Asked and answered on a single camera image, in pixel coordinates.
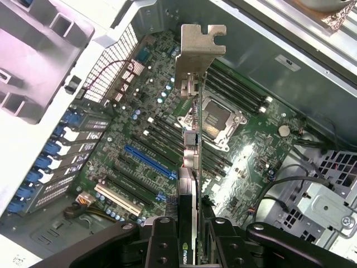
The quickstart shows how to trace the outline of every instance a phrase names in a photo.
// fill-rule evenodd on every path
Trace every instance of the blue pcie slot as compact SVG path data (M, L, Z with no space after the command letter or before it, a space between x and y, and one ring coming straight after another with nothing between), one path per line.
M158 163L156 160L148 157L147 155L143 154L142 152L140 152L139 150L135 149L134 147L130 146L130 145L125 145L124 149L132 154L133 156L139 158L141 161L143 161L144 163L146 163L147 165L151 166L152 168L156 169L158 172L160 172L161 174L167 176L170 180L176 179L176 172L174 171L169 171L167 170L167 168L165 168L164 166L162 166L160 163Z

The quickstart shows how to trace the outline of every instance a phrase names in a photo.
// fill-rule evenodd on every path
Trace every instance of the black pcie slot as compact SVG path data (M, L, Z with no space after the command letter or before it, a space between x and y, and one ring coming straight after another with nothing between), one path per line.
M114 164L112 168L114 171L116 171L118 173L119 176L122 176L126 180L131 181L134 185L147 190L148 192L152 193L154 196L158 195L157 190L155 190L155 189L151 188L150 186L148 186L147 184L143 183L140 179L134 178L134 177L130 176L129 174L125 173L117 164Z
M126 193L134 196L136 199L141 201L143 204L148 205L150 207L153 206L152 202L149 199L147 199L143 195L139 194L138 192L136 192L134 189L130 188L129 186L125 185L120 180L118 180L110 175L107 175L106 180L110 181L112 184L115 185L115 187L119 188L123 192L126 192Z
M168 161L171 165L176 166L177 163L174 162L172 159L168 158L166 155L164 155L162 152L160 152L158 149L155 147L152 147L149 143L146 141L142 141L139 137L137 136L132 136L132 139L135 140L135 142L139 143L141 146L145 147L146 149L152 151L154 154L160 156L161 158L165 159Z
M216 77L213 74L208 74L207 75L207 80L216 84L220 84L222 88L225 89L225 91L230 92L232 95L234 95L235 97L243 100L244 103L246 103L247 105L250 105L252 107L259 107L261 102L257 102L256 100L252 100L249 97L247 97L246 95L242 94L242 92L239 92L237 90L235 90L231 85L225 83L225 81L223 81L223 79L221 80L219 77Z
M233 103L235 103L236 105L239 106L239 108L241 108L242 110L245 110L246 112L250 113L250 114L257 114L258 110L255 108L252 108L250 106L247 106L244 102L242 102L239 98L237 98L236 96L230 94L229 92L226 92L225 90L220 89L221 85L217 85L214 84L212 81L210 80L206 80L206 85L211 88L212 90L216 91L217 93L219 93L220 95L224 96L225 98L229 99L230 101L232 101Z
M226 73L225 71L223 71L221 68L219 68L218 66L215 65L211 65L209 67L208 72L210 73L211 70L215 70L217 73L220 74L221 77L224 77L226 80L229 80L233 85L235 85L236 87L238 87L240 91L245 92L249 95L251 95L252 97L254 97L256 100L260 100L260 101L264 101L265 96L262 96L261 94L259 94L258 92L251 90L249 87L247 87L246 85L244 85L241 81L238 81L235 77L233 77L232 75Z

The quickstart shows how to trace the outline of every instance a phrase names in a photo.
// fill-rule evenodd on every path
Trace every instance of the screw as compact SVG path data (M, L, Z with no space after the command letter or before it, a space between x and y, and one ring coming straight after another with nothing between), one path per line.
M169 220L168 218L162 218L162 219L160 220L160 222L161 222L161 223L168 223L168 222L170 222L170 220Z
M260 225L260 224L255 224L255 225L253 226L253 228L256 229L256 230L258 230L258 231L264 230L264 227L263 227L262 225Z
M130 223L130 224L126 224L122 227L124 230L129 230L131 228L133 228L133 225Z
M344 216L341 221L345 229L352 229L355 226L355 219L351 216Z
M218 219L216 219L216 223L223 224L223 223L225 223L225 219L218 218Z

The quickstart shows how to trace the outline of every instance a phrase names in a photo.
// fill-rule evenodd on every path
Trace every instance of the sticker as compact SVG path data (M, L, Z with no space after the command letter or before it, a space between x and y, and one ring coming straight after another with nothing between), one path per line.
M285 67L289 68L292 71L299 71L301 69L300 66L293 63L291 60L289 60L288 58L284 57L281 54L277 56L275 60L279 61L282 65L284 65Z

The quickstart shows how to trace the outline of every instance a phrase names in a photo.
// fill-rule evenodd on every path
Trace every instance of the black cable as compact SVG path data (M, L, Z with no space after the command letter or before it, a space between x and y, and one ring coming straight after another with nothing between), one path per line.
M279 170L277 171L277 173L275 174L275 178L278 178L279 175L283 173L283 171L285 171L285 170L287 170L287 169L289 169L289 168L292 168L292 167L294 167L294 166L296 166L296 167L302 169L303 171L305 171L305 176L308 176L308 170L307 170L307 168L305 168L304 166L302 166L302 165L300 165L300 164L290 164L290 165L287 165L287 166L282 167L281 169L279 169Z
M292 177L287 177L281 180L276 180L273 181L271 183L269 183L264 189L263 191L260 193L259 198L257 199L257 204L255 205L254 208L254 213L253 213L253 222L257 221L257 211L258 208L260 206L260 203L262 202L264 196L267 194L267 192L275 185L280 184L280 183L286 183L288 181L296 181L296 180L302 180L302 181L312 181L314 183L319 183L322 184L326 187L328 187L330 185L330 183L325 180L325 179L320 179L320 178L314 178L314 177L304 177L304 176L292 176Z
M298 157L300 157L303 161L308 162L312 168L315 170L317 176L319 176L319 178L324 178L324 176L321 174L321 171L319 170L319 168L316 166L316 164L314 162L310 162L310 158L308 158L306 155L304 155L302 152L299 151L298 148L296 148L295 146L292 147L292 150L294 153L297 154Z
M262 200L264 200L264 199L269 199L269 200L273 200L273 201L277 202L280 205L280 207L283 209L284 212L286 212L286 213L289 212L288 206L284 202L282 202L281 200L277 199L276 197L272 197L270 195L266 195L265 197L263 197Z

